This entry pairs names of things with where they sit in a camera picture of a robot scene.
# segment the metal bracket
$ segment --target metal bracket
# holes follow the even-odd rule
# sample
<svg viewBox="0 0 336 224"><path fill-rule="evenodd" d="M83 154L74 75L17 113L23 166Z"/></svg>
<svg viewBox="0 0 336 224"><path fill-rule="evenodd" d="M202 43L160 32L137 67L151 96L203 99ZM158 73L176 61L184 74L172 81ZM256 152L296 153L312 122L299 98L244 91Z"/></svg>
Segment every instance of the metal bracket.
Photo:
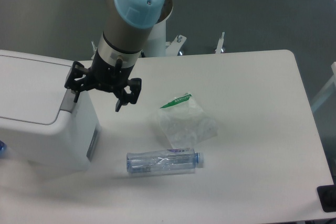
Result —
<svg viewBox="0 0 336 224"><path fill-rule="evenodd" d="M219 38L219 40L218 40L217 48L215 50L215 54L217 54L217 55L225 53L225 47L223 46L224 35L225 35L225 32L222 33L221 38Z"/></svg>
<svg viewBox="0 0 336 224"><path fill-rule="evenodd" d="M166 56L181 56L183 55L183 53L181 52L181 48L184 45L184 43L186 42L187 38L182 36L182 35L178 35L173 42L167 42L166 46L168 46L166 48Z"/></svg>
<svg viewBox="0 0 336 224"><path fill-rule="evenodd" d="M331 69L333 71L333 76L311 100L311 111L313 113L315 113L316 110L336 91L336 62L331 65Z"/></svg>
<svg viewBox="0 0 336 224"><path fill-rule="evenodd" d="M116 104L116 112L118 112L123 105L128 103L136 104L141 92L141 79L133 78L131 80L120 78L120 70L122 60L117 60L114 71L110 72L110 79L116 80L115 83L100 82L94 76L92 68L85 68L83 64L75 61L68 73L65 88L71 89L75 93L74 102L78 101L80 92L91 89L98 89L101 91L114 93L118 98ZM125 91L125 87L129 86L131 93Z"/></svg>
<svg viewBox="0 0 336 224"><path fill-rule="evenodd" d="M92 57L91 57L91 60L93 60L95 57L95 55L96 55L96 52L97 52L97 47L96 47L96 45L94 44L95 42L92 40L91 41L91 45L92 45L92 51L93 51L93 55L92 55Z"/></svg>

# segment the machine lid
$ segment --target machine lid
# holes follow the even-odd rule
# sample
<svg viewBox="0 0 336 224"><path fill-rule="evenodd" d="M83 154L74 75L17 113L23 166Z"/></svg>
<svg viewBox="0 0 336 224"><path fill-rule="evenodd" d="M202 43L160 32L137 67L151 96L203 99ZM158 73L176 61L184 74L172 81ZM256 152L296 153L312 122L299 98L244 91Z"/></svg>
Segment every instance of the machine lid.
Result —
<svg viewBox="0 0 336 224"><path fill-rule="evenodd" d="M0 118L50 125L70 66L0 55Z"/></svg>

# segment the bottle label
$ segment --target bottle label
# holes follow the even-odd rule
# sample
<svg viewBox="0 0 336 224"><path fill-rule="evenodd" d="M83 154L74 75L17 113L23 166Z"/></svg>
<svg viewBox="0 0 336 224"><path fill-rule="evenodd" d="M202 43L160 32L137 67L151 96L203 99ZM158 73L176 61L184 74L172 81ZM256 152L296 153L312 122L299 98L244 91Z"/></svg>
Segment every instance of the bottle label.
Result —
<svg viewBox="0 0 336 224"><path fill-rule="evenodd" d="M167 150L167 151L172 152L172 153L188 152L188 151L190 151L190 148L185 148L185 149L170 149L170 150Z"/></svg>

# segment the black object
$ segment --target black object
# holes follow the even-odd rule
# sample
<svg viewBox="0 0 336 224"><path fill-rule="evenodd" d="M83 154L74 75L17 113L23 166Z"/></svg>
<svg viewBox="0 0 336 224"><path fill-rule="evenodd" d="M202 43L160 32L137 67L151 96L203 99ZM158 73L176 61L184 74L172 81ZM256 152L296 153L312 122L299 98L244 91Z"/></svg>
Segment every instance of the black object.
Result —
<svg viewBox="0 0 336 224"><path fill-rule="evenodd" d="M326 223L324 223L324 224L331 224L331 223L333 223L335 220L336 220L336 218L330 219L330 220L328 220L328 221L327 221Z"/></svg>
<svg viewBox="0 0 336 224"><path fill-rule="evenodd" d="M97 141L98 141L98 134L99 134L99 130L96 128L94 130L92 139L91 139L91 143L90 146L88 148L88 151L86 152L86 157L88 158L88 160L91 162L92 161L92 157L93 157L93 153L96 150L96 146L97 146Z"/></svg>
<svg viewBox="0 0 336 224"><path fill-rule="evenodd" d="M336 212L336 186L319 186L317 188L322 209L325 212Z"/></svg>
<svg viewBox="0 0 336 224"><path fill-rule="evenodd" d="M121 52L122 54L127 54L127 55L133 55L133 54L137 54L139 51L126 51L123 50L119 47L116 47L114 44L112 44L105 36L105 33L103 32L103 38L105 40L105 42L107 43L107 45L109 45L111 48L113 48L115 51Z"/></svg>
<svg viewBox="0 0 336 224"><path fill-rule="evenodd" d="M65 88L75 92L74 102L78 101L80 92L91 89L114 93L118 98L115 106L116 112L118 112L123 105L136 104L141 92L141 79L128 79L133 67L122 68L122 64L123 61L118 59L115 66L111 66L96 51L90 68L85 68L83 64L77 61L72 64L65 82ZM131 93L125 91L127 86L130 87Z"/></svg>

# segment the white machine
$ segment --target white machine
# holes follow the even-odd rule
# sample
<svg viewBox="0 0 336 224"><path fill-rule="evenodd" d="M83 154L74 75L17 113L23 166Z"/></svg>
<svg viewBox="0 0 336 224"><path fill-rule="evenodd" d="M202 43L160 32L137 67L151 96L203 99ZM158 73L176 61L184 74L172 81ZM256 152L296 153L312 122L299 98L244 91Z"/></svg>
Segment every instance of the white machine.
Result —
<svg viewBox="0 0 336 224"><path fill-rule="evenodd" d="M64 88L72 62L0 50L0 138L31 161L87 169L99 122L88 92Z"/></svg>

